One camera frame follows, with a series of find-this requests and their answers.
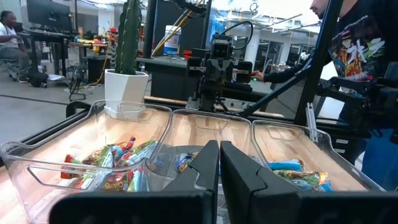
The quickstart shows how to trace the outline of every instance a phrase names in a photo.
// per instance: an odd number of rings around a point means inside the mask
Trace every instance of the white planter pot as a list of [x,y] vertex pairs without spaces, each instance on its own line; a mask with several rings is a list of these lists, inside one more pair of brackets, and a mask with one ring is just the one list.
[[[123,75],[115,73],[113,69],[105,70],[105,111],[111,117],[123,119],[126,111],[120,111],[120,102],[143,103],[149,76],[144,72],[136,75]],[[140,110],[129,111],[129,118],[139,116]]]

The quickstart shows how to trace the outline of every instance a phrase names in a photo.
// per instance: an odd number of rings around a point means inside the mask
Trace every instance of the potted plant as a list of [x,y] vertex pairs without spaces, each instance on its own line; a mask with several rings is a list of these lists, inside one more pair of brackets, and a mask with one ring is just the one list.
[[[105,70],[105,99],[142,103],[148,75],[136,71],[139,31],[141,28],[139,0],[127,0],[120,15],[115,69]],[[118,104],[107,103],[107,110],[118,111]]]

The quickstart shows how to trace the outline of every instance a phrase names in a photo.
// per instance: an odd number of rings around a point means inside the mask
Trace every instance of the white shirt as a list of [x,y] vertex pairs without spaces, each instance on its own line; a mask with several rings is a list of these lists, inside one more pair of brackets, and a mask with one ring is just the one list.
[[[17,35],[17,33],[15,32],[14,28],[9,28],[6,25],[3,25],[0,22],[0,35]],[[7,42],[4,43],[0,43],[1,47],[16,47],[18,48],[18,44],[20,44],[18,42],[18,40],[16,38],[13,38]]]

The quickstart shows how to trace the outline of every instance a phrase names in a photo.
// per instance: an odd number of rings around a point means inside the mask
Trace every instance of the clear plastic bin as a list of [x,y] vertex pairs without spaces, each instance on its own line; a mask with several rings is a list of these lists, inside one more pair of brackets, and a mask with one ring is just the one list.
[[[210,140],[231,141],[234,146],[264,164],[264,159],[252,144],[250,121],[234,116],[199,111],[176,110],[172,113],[170,127],[161,145],[151,159],[146,160],[147,179],[142,189],[160,191],[180,171],[176,166],[178,156],[187,152],[198,152]],[[218,194],[218,223],[229,223],[228,211],[221,182]]]
[[[132,136],[136,138],[133,147],[151,140],[160,141],[170,115],[171,109],[163,106],[97,101],[86,118],[42,142],[33,146],[5,142],[1,156],[29,221],[47,223],[52,205],[62,197],[98,189],[105,174],[125,174],[142,166],[142,160],[123,168],[64,163],[67,154],[82,161],[105,145],[128,141]],[[61,179],[61,171],[85,174],[93,181],[77,187],[81,178]]]
[[289,124],[254,121],[256,146],[267,162],[300,159],[305,172],[327,172],[333,190],[383,190],[335,152],[329,134]]

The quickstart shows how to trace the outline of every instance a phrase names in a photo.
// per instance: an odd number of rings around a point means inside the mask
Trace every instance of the green cactus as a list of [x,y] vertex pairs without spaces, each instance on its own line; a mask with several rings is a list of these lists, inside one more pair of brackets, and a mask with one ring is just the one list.
[[118,46],[116,47],[115,72],[135,75],[138,53],[139,30],[141,28],[141,8],[139,0],[127,0],[120,15]]

